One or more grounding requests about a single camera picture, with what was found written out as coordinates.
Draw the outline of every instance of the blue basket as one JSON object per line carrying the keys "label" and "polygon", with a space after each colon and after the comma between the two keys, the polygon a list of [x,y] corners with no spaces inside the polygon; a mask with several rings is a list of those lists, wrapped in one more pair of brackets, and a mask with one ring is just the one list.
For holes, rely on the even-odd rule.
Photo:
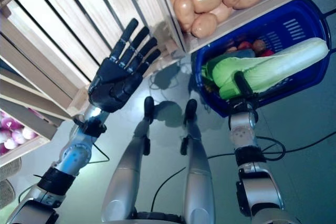
{"label": "blue basket", "polygon": [[[312,37],[324,39],[330,49],[331,39],[326,16],[311,0],[294,0],[201,48],[197,52],[195,75],[198,88],[206,103],[221,116],[228,116],[228,102],[221,99],[218,92],[208,92],[204,88],[201,67],[207,61],[223,54],[227,48],[239,45],[242,41],[253,42],[256,39],[262,39],[267,48],[274,52]],[[272,103],[321,82],[328,67],[329,56],[330,54],[309,68],[260,93],[259,106]]]}

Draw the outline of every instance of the cable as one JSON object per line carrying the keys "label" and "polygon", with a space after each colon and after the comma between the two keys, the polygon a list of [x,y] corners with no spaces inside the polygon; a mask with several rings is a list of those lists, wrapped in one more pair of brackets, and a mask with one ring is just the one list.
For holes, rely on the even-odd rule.
{"label": "cable", "polygon": [[21,197],[22,197],[22,195],[23,195],[26,191],[30,190],[33,186],[34,186],[34,185],[29,186],[29,187],[26,188],[22,193],[19,194],[19,197],[17,198],[17,201],[19,202],[19,204],[20,204],[20,202],[21,202]]}
{"label": "cable", "polygon": [[101,161],[93,161],[93,162],[88,162],[88,165],[90,164],[97,164],[97,163],[105,163],[110,161],[110,158],[108,155],[106,155],[100,148],[98,148],[98,146],[95,143],[92,143],[92,145],[101,153],[106,157],[106,160],[101,160]]}
{"label": "cable", "polygon": [[[330,138],[331,136],[334,136],[335,134],[336,134],[336,131],[334,131],[334,132],[330,133],[329,135],[327,135],[327,136],[321,138],[320,140],[317,140],[316,142],[313,142],[313,143],[308,144],[308,145],[303,146],[303,147],[299,147],[299,148],[295,148],[295,149],[288,150],[288,151],[286,151],[286,153],[298,152],[298,151],[301,151],[301,150],[310,148],[310,147],[312,147],[312,146],[314,146],[314,145],[317,145],[317,144],[323,142],[324,140]],[[264,154],[280,154],[280,152],[266,152],[266,153],[264,153]]]}
{"label": "cable", "polygon": [[155,199],[160,191],[160,189],[164,186],[164,184],[166,184],[172,177],[176,176],[177,174],[179,174],[181,171],[183,171],[184,169],[186,169],[186,167],[183,167],[181,170],[179,170],[178,172],[174,173],[172,176],[170,176],[168,179],[166,179],[161,186],[156,190],[156,193],[154,195],[153,201],[152,201],[152,207],[151,207],[151,212],[154,209],[154,204],[155,204]]}
{"label": "cable", "polygon": [[281,149],[282,149],[282,151],[280,152],[280,155],[279,155],[278,157],[274,157],[274,158],[272,158],[272,157],[265,157],[266,160],[268,160],[268,161],[278,161],[278,160],[282,159],[282,158],[285,156],[285,154],[286,154],[286,148],[285,148],[285,146],[284,146],[280,141],[278,141],[278,140],[276,140],[276,139],[274,139],[274,138],[271,138],[271,137],[265,137],[265,136],[257,136],[257,138],[258,138],[258,139],[263,139],[263,140],[269,140],[269,141],[272,141],[272,142],[274,142],[275,144],[280,145],[280,147],[281,147]]}
{"label": "cable", "polygon": [[[301,150],[310,148],[310,147],[312,147],[312,146],[314,146],[314,145],[317,145],[317,144],[323,142],[324,140],[330,138],[331,136],[333,136],[333,135],[335,135],[335,134],[336,134],[336,131],[334,131],[334,132],[328,134],[327,136],[325,136],[325,137],[323,137],[323,138],[321,138],[321,139],[317,140],[316,142],[313,142],[313,143],[311,143],[311,144],[309,144],[309,145],[306,145],[306,146],[303,146],[303,147],[299,147],[299,148],[295,148],[295,149],[288,150],[288,151],[286,150],[285,146],[284,146],[280,141],[278,141],[278,140],[276,140],[276,139],[273,139],[273,138],[271,138],[271,137],[264,137],[264,136],[257,136],[257,138],[259,138],[259,139],[263,139],[263,140],[270,140],[270,141],[274,142],[274,144],[269,145],[268,147],[266,147],[265,149],[263,149],[262,152],[263,152],[263,154],[280,154],[280,156],[279,156],[279,157],[276,157],[276,158],[267,158],[267,160],[269,160],[269,161],[277,161],[277,160],[282,159],[286,153],[298,152],[298,151],[301,151]],[[264,152],[264,151],[270,149],[271,147],[275,146],[276,144],[279,144],[279,145],[281,146],[281,148],[282,148],[282,151],[281,151],[281,152]],[[235,154],[234,154],[234,153],[217,154],[217,155],[209,156],[208,159],[212,159],[212,158],[216,158],[216,157],[223,157],[223,156],[233,156],[233,155],[235,155]],[[179,173],[180,173],[181,171],[183,171],[184,169],[186,169],[186,167],[183,167],[181,170],[179,170],[178,172],[176,172],[176,173],[174,173],[173,175],[171,175],[169,178],[167,178],[167,179],[166,179],[166,180],[159,186],[159,188],[158,188],[158,189],[156,190],[156,192],[155,192],[155,195],[154,195],[154,198],[153,198],[153,201],[152,201],[151,212],[152,212],[153,209],[154,209],[155,200],[156,200],[156,197],[157,197],[159,191],[161,190],[161,188],[162,188],[162,187],[163,187],[163,186],[164,186],[170,179],[172,179],[174,176],[176,176],[177,174],[179,174]]]}

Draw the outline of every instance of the robotic arm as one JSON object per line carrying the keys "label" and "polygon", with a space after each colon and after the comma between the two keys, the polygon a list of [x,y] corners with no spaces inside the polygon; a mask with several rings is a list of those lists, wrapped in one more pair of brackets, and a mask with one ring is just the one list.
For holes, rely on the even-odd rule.
{"label": "robotic arm", "polygon": [[236,183],[240,212],[252,224],[299,224],[284,210],[278,185],[256,142],[257,94],[252,92],[242,72],[235,73],[242,97],[230,100],[230,140],[234,143],[239,181]]}
{"label": "robotic arm", "polygon": [[120,57],[137,25],[138,21],[132,19],[109,58],[102,62],[89,87],[91,105],[84,115],[74,118],[75,125],[70,132],[69,142],[61,150],[59,160],[54,162],[41,180],[30,189],[10,215],[7,224],[56,222],[58,215],[54,208],[62,204],[79,170],[89,163],[92,144],[105,132],[104,122],[109,113],[126,104],[140,85],[142,75],[161,53],[156,49],[144,59],[156,46],[155,38],[151,38],[139,52],[136,51],[149,34],[149,29],[144,27]]}

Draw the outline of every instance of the grey floor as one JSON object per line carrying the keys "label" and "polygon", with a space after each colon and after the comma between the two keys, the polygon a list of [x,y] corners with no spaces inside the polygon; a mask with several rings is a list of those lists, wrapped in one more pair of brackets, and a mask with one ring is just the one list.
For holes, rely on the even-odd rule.
{"label": "grey floor", "polygon": [[[335,0],[314,0],[326,12],[336,7]],[[336,22],[329,18],[336,46]],[[324,80],[317,86],[274,102],[258,110],[260,121],[258,135],[274,137],[287,149],[312,143],[336,130],[336,59],[331,56]],[[137,209],[149,211],[156,189],[171,174],[186,165],[187,159],[179,154],[183,110],[190,97],[190,58],[158,73],[152,80],[145,79],[128,104],[107,120],[107,132],[97,145],[111,158],[109,163],[88,165],[82,169],[67,199],[58,209],[58,223],[97,223],[100,208],[110,177],[124,149],[132,137],[132,131],[143,116],[143,100],[154,97],[161,103],[157,120],[151,125],[151,154],[143,158],[141,188]],[[227,119],[199,103],[198,124],[208,155],[228,153],[233,147],[228,139]],[[32,174],[42,175],[52,161],[58,159],[59,150],[68,141],[71,122],[64,122],[53,141],[22,158],[19,174],[9,180],[17,194],[37,181]],[[336,136],[310,149],[287,154],[269,165],[276,178],[288,211],[302,223],[336,223]],[[94,151],[92,160],[103,157]],[[249,223],[239,212],[235,181],[237,168],[232,156],[210,160],[216,200],[217,223]],[[160,191],[154,210],[180,214],[185,173],[170,180]],[[4,223],[16,206],[12,203],[0,211],[0,223]]]}

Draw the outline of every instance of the robot leg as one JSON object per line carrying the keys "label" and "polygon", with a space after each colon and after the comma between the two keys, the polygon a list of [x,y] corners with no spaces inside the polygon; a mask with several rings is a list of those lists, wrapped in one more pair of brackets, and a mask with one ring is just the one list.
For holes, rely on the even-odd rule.
{"label": "robot leg", "polygon": [[153,121],[153,98],[145,99],[145,117],[137,125],[134,136],[122,155],[111,178],[102,205],[103,222],[129,219],[134,213],[137,199],[142,155],[148,155],[150,140],[147,137]]}
{"label": "robot leg", "polygon": [[187,224],[215,223],[215,203],[211,171],[196,124],[196,100],[189,100],[185,110],[187,137],[181,154],[189,156],[183,217]]}

